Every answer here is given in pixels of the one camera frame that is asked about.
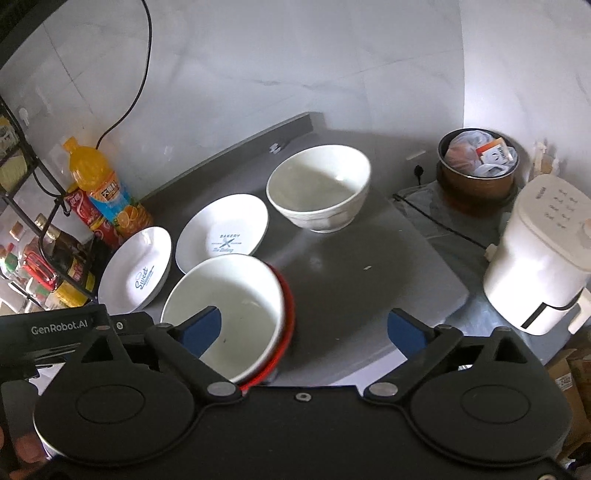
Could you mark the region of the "person's left hand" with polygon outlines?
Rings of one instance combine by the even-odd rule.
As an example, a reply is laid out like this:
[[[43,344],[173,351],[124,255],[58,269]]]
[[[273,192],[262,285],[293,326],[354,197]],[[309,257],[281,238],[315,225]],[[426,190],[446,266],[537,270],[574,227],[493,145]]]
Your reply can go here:
[[[14,450],[17,467],[11,467],[8,471],[1,470],[2,479],[27,479],[48,462],[42,442],[33,427],[28,428],[20,437],[11,439],[1,429],[1,449],[6,449],[8,445]]]

